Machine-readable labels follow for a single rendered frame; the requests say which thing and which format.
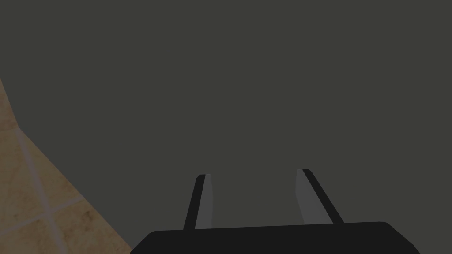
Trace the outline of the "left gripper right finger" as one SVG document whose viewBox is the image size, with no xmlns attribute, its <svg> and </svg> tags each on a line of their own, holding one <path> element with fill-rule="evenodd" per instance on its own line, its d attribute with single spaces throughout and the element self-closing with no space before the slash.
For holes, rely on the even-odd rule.
<svg viewBox="0 0 452 254">
<path fill-rule="evenodd" d="M 311 170 L 297 170 L 295 194 L 304 224 L 344 223 Z"/>
</svg>

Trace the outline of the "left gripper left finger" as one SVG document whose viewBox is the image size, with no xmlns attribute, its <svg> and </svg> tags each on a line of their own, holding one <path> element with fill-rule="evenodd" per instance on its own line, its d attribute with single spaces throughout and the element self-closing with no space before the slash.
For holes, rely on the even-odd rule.
<svg viewBox="0 0 452 254">
<path fill-rule="evenodd" d="M 184 230 L 210 229 L 213 225 L 213 189 L 210 174 L 200 174 L 192 191 Z"/>
</svg>

